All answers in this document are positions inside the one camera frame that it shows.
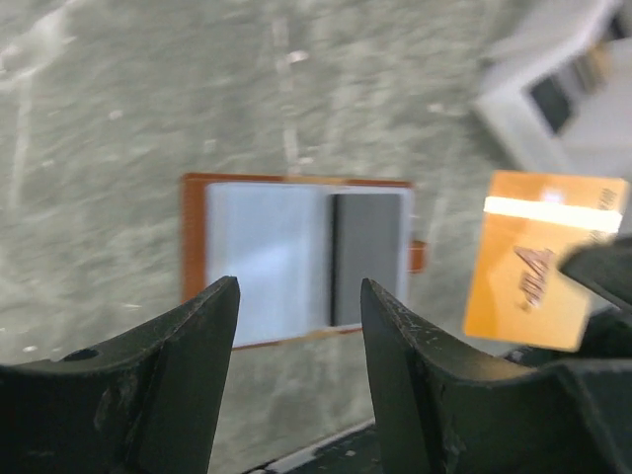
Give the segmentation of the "gold credit card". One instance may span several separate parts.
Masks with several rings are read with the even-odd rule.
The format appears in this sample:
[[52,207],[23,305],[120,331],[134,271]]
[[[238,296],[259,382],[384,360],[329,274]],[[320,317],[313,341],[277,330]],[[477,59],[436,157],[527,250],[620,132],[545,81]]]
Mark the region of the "gold credit card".
[[622,179],[496,172],[483,206],[465,335],[576,350],[593,299],[558,266],[575,247],[616,237],[628,198]]

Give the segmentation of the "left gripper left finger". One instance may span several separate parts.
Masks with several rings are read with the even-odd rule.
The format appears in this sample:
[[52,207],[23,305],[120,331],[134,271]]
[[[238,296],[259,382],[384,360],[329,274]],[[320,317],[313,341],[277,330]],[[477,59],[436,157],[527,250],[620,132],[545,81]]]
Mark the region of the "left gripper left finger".
[[225,276],[112,339],[1,369],[5,473],[204,473],[236,330]]

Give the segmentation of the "brown leather card holder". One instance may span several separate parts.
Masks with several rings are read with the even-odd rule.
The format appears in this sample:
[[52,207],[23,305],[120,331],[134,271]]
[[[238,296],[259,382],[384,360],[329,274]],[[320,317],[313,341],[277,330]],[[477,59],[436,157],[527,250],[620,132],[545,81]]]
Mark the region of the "brown leather card holder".
[[405,298],[424,264],[424,246],[413,237],[411,183],[206,173],[181,181],[183,298],[236,277],[237,349],[358,331],[360,322],[331,322],[333,198],[340,194],[402,197],[397,287],[378,283]]

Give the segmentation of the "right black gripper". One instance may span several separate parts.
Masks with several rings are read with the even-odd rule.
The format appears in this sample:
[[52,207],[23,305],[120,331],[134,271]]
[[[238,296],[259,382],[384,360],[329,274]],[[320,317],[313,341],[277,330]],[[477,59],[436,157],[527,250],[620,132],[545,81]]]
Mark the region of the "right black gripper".
[[518,347],[504,359],[519,365],[543,365],[561,358],[631,357],[631,238],[589,244],[575,249],[559,270],[605,301],[589,317],[579,348],[560,352]]

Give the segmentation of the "black credit card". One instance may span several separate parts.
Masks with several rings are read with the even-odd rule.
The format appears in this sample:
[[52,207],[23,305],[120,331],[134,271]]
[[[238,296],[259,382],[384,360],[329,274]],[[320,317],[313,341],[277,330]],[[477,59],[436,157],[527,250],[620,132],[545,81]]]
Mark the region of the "black credit card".
[[402,197],[340,194],[333,198],[332,317],[335,326],[360,322],[360,287],[368,277],[398,283]]

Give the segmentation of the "white plastic card tray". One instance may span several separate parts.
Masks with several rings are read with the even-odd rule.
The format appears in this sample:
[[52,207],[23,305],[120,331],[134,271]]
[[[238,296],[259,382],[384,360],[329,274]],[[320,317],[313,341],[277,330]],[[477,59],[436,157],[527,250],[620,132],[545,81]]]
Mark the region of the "white plastic card tray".
[[516,168],[630,177],[630,2],[535,1],[484,57],[473,108]]

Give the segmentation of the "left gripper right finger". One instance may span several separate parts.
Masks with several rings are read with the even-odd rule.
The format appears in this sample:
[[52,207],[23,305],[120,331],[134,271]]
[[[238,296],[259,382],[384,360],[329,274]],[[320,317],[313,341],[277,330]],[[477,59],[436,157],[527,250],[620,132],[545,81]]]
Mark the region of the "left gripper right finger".
[[387,473],[627,473],[631,318],[597,313],[575,354],[479,351],[372,280],[361,320]]

